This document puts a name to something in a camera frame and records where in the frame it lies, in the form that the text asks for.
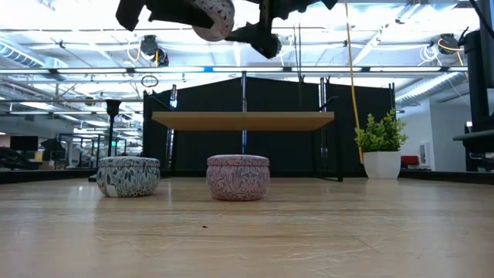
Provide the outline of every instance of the black backdrop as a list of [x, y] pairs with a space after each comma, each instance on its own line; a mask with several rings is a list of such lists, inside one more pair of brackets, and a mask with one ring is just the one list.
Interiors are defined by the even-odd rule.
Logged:
[[[319, 107], [317, 84], [305, 84], [299, 98], [299, 84], [277, 80], [247, 78], [245, 97], [247, 111], [316, 111]], [[357, 86], [356, 98], [361, 127], [365, 127], [367, 115], [372, 113], [380, 120], [391, 109], [391, 92], [388, 88]], [[156, 94], [165, 104], [170, 103], [171, 91]], [[355, 120], [349, 86], [327, 84], [327, 99], [339, 99], [328, 106], [338, 108], [337, 120], [340, 128], [340, 142], [343, 149], [343, 171], [352, 172], [359, 168], [358, 148], [355, 144]], [[177, 111], [242, 111], [241, 79], [210, 83], [180, 89], [177, 93]], [[154, 111], [166, 110], [153, 101], [144, 101], [144, 117], [151, 107]], [[327, 128], [328, 169], [336, 170], [334, 156], [335, 126]], [[144, 155], [161, 160], [166, 164], [167, 128], [152, 120], [144, 122]], [[262, 155], [269, 158], [271, 171], [306, 172], [313, 165], [320, 168], [320, 132], [247, 132], [246, 154]], [[241, 154], [242, 132], [196, 132], [175, 131], [172, 168], [177, 171], [204, 171], [206, 160], [215, 154]]]

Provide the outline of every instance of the computer monitor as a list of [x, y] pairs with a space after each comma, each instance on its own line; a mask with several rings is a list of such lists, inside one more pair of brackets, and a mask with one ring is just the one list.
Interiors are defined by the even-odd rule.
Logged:
[[10, 148], [14, 151], [37, 151], [39, 146], [37, 136], [11, 136]]

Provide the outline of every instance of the green leaves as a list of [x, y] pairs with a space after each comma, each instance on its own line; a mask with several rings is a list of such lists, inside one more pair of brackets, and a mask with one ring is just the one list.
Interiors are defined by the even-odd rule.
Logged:
[[396, 112], [389, 111], [379, 123], [374, 116], [367, 116], [367, 128], [361, 130], [355, 128], [355, 141], [364, 152], [371, 151], [399, 151], [400, 146], [408, 137], [401, 134], [405, 122], [396, 119]]

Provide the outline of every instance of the white pot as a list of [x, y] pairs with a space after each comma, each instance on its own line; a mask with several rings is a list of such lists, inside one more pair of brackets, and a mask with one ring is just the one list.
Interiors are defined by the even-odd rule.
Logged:
[[396, 179], [400, 174], [399, 151], [373, 151], [364, 153], [365, 173], [369, 178]]

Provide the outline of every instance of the potted plant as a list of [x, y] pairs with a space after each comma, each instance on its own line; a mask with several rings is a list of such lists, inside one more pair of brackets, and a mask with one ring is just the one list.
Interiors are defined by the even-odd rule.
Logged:
[[380, 122], [367, 116], [367, 128], [356, 128], [355, 141], [364, 153], [365, 172], [369, 178], [396, 179], [400, 174], [400, 147], [407, 140], [401, 134], [405, 123], [391, 110]]

